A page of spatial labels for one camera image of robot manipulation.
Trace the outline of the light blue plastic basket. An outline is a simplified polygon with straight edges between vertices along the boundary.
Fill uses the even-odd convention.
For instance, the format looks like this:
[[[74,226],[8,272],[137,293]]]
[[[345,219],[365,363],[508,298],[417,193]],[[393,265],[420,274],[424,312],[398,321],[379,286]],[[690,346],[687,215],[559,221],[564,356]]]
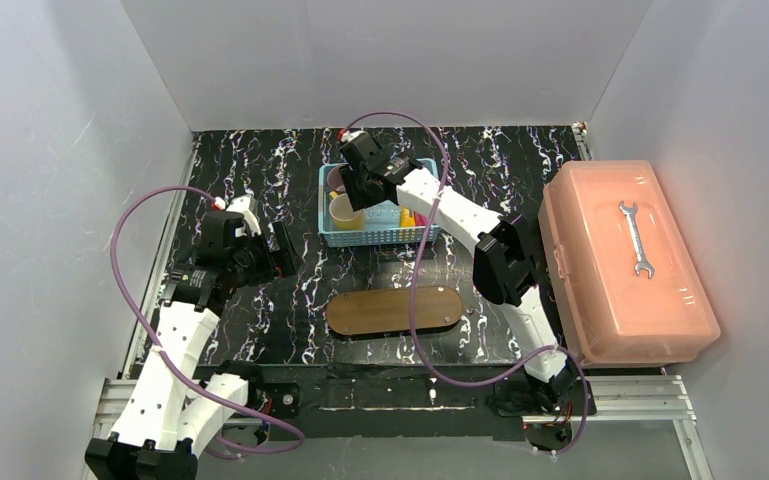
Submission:
[[[402,227],[401,208],[392,202],[368,208],[363,229],[338,229],[329,213],[332,189],[327,185],[328,175],[338,167],[339,164],[325,164],[318,171],[318,232],[329,247],[411,244],[421,241],[424,226]]]

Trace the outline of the yellow mug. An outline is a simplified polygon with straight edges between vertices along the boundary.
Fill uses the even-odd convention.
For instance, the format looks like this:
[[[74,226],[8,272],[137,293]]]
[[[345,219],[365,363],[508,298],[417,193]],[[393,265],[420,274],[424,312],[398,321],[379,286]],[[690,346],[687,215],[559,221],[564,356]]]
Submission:
[[[365,227],[365,210],[355,210],[345,193],[331,192],[329,216],[334,228],[340,231],[360,231]]]

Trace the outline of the yellow toothpaste tube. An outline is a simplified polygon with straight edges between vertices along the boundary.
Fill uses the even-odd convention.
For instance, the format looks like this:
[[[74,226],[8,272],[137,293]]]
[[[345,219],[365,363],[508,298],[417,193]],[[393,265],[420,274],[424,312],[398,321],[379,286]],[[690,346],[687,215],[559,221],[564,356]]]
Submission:
[[[408,208],[402,207],[400,210],[399,227],[400,228],[414,228],[416,226],[416,220],[414,212]]]

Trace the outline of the oval wooden tray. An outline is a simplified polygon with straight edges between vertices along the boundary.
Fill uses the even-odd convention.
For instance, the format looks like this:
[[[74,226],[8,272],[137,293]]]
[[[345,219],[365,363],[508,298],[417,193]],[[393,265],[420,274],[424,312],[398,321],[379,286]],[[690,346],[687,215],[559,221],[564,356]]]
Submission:
[[[326,307],[328,327],[336,334],[362,337],[410,330],[410,289],[340,293]],[[465,312],[459,293],[445,286],[421,286],[415,295],[416,330],[453,326]]]

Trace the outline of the purple mug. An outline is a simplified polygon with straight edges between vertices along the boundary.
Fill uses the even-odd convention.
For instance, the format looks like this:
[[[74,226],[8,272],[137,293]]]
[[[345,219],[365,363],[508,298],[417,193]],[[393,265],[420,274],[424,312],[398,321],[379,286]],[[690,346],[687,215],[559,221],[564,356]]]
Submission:
[[[343,165],[336,165],[331,168],[326,175],[327,186],[338,194],[345,192],[345,186],[341,176],[342,167]]]

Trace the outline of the clear textured acrylic holder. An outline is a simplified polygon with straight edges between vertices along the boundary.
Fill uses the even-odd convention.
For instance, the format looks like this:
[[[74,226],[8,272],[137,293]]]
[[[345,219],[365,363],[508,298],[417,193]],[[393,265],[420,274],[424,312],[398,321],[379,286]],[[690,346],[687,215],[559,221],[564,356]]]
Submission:
[[[370,229],[399,228],[401,208],[389,201],[365,210],[365,225]]]

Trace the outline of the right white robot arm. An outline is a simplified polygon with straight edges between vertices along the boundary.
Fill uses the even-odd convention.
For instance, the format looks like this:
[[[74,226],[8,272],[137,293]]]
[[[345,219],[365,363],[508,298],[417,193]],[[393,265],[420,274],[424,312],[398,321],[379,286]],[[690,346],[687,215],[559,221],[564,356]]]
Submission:
[[[541,302],[537,272],[540,256],[523,216],[504,216],[484,208],[432,173],[418,159],[387,154],[364,130],[343,131],[339,172],[354,209],[384,202],[424,216],[453,236],[473,258],[472,282],[486,301],[497,305],[525,362],[538,381],[539,395],[564,396],[577,373],[558,340]]]

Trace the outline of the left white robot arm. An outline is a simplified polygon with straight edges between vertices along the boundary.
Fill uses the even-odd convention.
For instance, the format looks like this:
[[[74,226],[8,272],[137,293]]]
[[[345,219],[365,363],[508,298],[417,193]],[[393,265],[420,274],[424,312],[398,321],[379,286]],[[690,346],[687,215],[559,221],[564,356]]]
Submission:
[[[193,479],[198,460],[235,413],[302,439],[295,426],[248,404],[258,366],[227,361],[208,381],[192,375],[226,303],[242,287],[296,274],[298,255],[281,221],[261,230],[251,214],[210,211],[201,238],[168,271],[153,347],[124,410],[85,462],[98,479]]]

